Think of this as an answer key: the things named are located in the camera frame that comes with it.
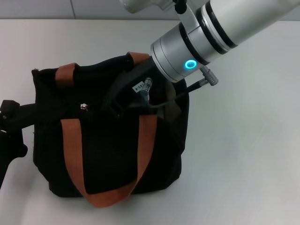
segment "label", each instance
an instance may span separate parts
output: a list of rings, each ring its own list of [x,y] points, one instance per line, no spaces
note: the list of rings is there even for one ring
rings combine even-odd
[[[141,81],[141,82],[139,82],[136,86],[132,87],[132,89],[133,89],[136,93],[138,93],[138,92],[140,92],[140,91],[143,89],[143,86],[144,86],[144,82]]]

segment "glowing blue light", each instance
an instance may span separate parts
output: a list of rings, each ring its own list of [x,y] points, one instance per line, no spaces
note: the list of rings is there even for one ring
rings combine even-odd
[[[194,69],[197,66],[197,62],[195,60],[188,60],[184,66],[186,69]]]

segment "black fabric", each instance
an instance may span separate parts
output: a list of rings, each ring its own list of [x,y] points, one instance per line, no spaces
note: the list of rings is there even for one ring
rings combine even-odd
[[[32,71],[37,105],[60,99],[68,105],[68,112],[61,119],[80,119],[84,184],[88,194],[120,188],[136,179],[139,115],[130,112],[114,121],[98,107],[109,84],[119,73],[131,68],[128,55],[92,67],[77,67],[75,87],[69,89],[56,88],[57,69]],[[180,94],[187,87],[181,81],[174,88]],[[80,110],[79,105],[83,103],[93,105],[94,109]],[[158,118],[153,155],[133,194],[166,189],[180,176],[188,125],[188,95],[176,103],[182,114],[173,123]],[[49,189],[60,197],[80,197],[65,166],[60,120],[36,124],[34,136],[33,161],[49,182]]]

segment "robotic arm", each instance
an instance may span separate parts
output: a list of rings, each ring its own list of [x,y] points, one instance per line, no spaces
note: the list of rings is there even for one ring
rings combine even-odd
[[[175,5],[181,21],[151,46],[160,73],[178,82],[267,28],[300,0],[210,0],[195,8],[190,0],[120,0],[129,12],[150,5]]]

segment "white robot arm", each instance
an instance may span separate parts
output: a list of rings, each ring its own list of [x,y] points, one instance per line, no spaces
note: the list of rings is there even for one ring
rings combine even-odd
[[[167,10],[175,5],[181,21],[151,46],[159,71],[171,82],[178,82],[254,34],[267,28],[300,0],[210,0],[194,8],[190,0],[120,0],[129,12],[150,5]]]

